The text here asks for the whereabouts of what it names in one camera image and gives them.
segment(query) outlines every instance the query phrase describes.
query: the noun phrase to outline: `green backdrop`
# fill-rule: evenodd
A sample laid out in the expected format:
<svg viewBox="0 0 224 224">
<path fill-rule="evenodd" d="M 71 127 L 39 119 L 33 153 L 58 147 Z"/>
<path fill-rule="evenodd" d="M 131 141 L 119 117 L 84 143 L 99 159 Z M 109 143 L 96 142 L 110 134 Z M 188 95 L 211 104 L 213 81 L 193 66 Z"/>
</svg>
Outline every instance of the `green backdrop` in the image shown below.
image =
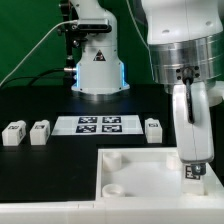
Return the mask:
<svg viewBox="0 0 224 224">
<path fill-rule="evenodd" d="M 142 44 L 128 13 L 125 0 L 100 0 L 101 6 L 110 10 L 118 20 L 119 58 L 126 65 L 130 84 L 153 83 L 148 51 Z M 0 80 L 2 80 L 57 23 L 62 21 L 59 0 L 7 0 L 0 6 Z M 138 24 L 146 40 L 147 28 Z M 65 65 L 64 37 L 56 31 L 32 54 L 13 75 L 35 76 L 52 68 Z M 28 80 L 11 85 L 26 85 Z M 44 80 L 41 85 L 60 85 L 61 79 Z"/>
</svg>

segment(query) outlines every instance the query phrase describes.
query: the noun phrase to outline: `white box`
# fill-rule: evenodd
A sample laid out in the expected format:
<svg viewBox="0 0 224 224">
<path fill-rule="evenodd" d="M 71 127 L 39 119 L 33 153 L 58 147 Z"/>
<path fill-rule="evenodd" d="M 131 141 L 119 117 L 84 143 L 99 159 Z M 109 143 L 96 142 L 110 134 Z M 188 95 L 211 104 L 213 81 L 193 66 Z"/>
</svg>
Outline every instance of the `white box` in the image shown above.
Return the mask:
<svg viewBox="0 0 224 224">
<path fill-rule="evenodd" d="M 145 135 L 148 143 L 162 143 L 163 129 L 159 120 L 145 120 Z"/>
<path fill-rule="evenodd" d="M 26 123 L 24 121 L 11 122 L 2 132 L 4 146 L 18 146 L 26 136 Z"/>
<path fill-rule="evenodd" d="M 47 120 L 37 121 L 30 131 L 31 145 L 46 145 L 50 136 L 50 123 Z"/>
</svg>

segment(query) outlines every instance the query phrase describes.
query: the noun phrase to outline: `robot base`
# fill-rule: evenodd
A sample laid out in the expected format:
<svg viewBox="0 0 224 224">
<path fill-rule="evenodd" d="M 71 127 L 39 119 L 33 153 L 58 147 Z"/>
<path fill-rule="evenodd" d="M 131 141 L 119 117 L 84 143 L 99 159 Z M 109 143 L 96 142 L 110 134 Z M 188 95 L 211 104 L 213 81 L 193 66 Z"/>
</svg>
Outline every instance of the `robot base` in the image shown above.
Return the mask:
<svg viewBox="0 0 224 224">
<path fill-rule="evenodd" d="M 89 94 L 89 93 L 83 93 L 80 91 L 72 91 L 73 96 L 83 100 L 89 100 L 94 102 L 116 100 L 116 99 L 119 99 L 120 97 L 128 96 L 129 93 L 130 93 L 130 89 L 124 89 L 112 94 Z"/>
</svg>

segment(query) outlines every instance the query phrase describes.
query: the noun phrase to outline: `cable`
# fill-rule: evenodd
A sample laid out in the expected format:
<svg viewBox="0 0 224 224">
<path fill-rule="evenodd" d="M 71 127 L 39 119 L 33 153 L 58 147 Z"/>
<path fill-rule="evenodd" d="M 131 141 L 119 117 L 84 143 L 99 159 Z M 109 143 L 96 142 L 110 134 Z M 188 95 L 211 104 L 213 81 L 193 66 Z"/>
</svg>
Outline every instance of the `cable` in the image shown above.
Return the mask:
<svg viewBox="0 0 224 224">
<path fill-rule="evenodd" d="M 48 74 L 51 74 L 51 73 L 55 73 L 55 72 L 63 72 L 64 69 L 63 68 L 55 68 L 55 69 L 50 69 L 48 71 L 45 71 L 45 72 L 42 72 L 41 74 L 39 74 L 38 76 L 36 77 L 33 77 L 33 80 L 31 80 L 29 83 L 28 83 L 28 86 L 32 86 L 33 83 L 35 83 L 39 78 L 45 76 L 45 75 L 48 75 Z"/>
<path fill-rule="evenodd" d="M 16 78 L 10 79 L 8 81 L 5 81 L 2 84 L 2 86 L 0 87 L 0 90 L 2 90 L 3 87 L 5 87 L 10 82 L 13 82 L 13 81 L 16 81 L 16 80 L 19 80 L 19 79 L 33 79 L 33 78 L 34 78 L 33 76 L 21 76 L 21 77 L 16 77 Z M 61 79 L 61 78 L 62 77 L 38 77 L 38 79 Z"/>
<path fill-rule="evenodd" d="M 51 34 L 51 32 L 56 29 L 58 26 L 64 25 L 64 24 L 70 24 L 74 23 L 76 20 L 71 20 L 67 22 L 62 22 L 54 26 L 38 43 L 37 45 L 22 59 L 22 61 L 1 81 L 0 83 L 0 88 L 3 85 L 3 83 L 11 77 L 17 70 L 18 68 L 26 61 L 26 59 L 44 42 L 44 40 Z"/>
<path fill-rule="evenodd" d="M 134 18 L 134 15 L 133 15 L 133 13 L 132 13 L 132 10 L 131 10 L 131 6 L 130 6 L 130 3 L 129 3 L 129 0 L 126 0 L 126 2 L 127 2 L 127 6 L 128 6 L 128 10 L 129 10 L 131 19 L 132 19 L 132 21 L 133 21 L 133 23 L 134 23 L 135 29 L 136 29 L 136 31 L 137 31 L 137 33 L 138 33 L 140 39 L 142 40 L 142 43 L 144 44 L 144 46 L 146 47 L 146 49 L 149 50 L 148 45 L 145 43 L 145 40 L 143 39 L 143 37 L 142 37 L 142 35 L 141 35 L 141 32 L 140 32 L 140 30 L 139 30 L 139 28 L 138 28 L 138 25 L 137 25 L 137 23 L 136 23 L 136 21 L 135 21 L 135 18 Z"/>
</svg>

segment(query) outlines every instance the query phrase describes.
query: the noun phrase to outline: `warning label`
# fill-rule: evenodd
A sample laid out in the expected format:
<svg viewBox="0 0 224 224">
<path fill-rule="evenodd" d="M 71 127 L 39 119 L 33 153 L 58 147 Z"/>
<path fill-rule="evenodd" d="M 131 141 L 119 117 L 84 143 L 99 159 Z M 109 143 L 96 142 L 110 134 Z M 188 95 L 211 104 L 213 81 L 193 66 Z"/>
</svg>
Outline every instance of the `warning label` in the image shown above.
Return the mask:
<svg viewBox="0 0 224 224">
<path fill-rule="evenodd" d="M 98 53 L 96 54 L 96 57 L 94 58 L 93 61 L 106 61 L 101 50 L 98 51 Z"/>
</svg>

